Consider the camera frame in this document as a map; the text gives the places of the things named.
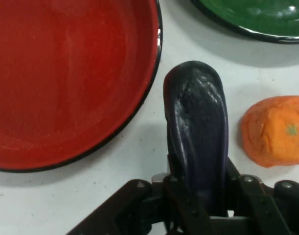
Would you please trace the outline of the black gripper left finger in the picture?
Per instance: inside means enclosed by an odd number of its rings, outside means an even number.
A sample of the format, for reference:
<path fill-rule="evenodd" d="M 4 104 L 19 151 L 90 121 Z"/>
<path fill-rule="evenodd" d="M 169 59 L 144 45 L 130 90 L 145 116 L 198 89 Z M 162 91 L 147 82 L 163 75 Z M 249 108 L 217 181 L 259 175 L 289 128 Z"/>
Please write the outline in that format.
<path fill-rule="evenodd" d="M 180 161 L 168 155 L 171 173 L 160 182 L 130 180 L 70 235 L 147 235 L 163 222 L 168 235 L 208 235 L 209 216 L 184 184 Z"/>

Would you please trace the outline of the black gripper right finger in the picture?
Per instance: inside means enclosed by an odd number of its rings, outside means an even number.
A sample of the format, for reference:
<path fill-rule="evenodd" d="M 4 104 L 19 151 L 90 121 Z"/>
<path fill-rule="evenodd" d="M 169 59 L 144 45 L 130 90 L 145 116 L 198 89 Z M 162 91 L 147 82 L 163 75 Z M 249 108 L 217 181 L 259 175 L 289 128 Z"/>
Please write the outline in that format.
<path fill-rule="evenodd" d="M 299 183 L 282 180 L 274 187 L 240 174 L 231 160 L 226 171 L 227 208 L 248 219 L 255 235 L 299 235 Z"/>

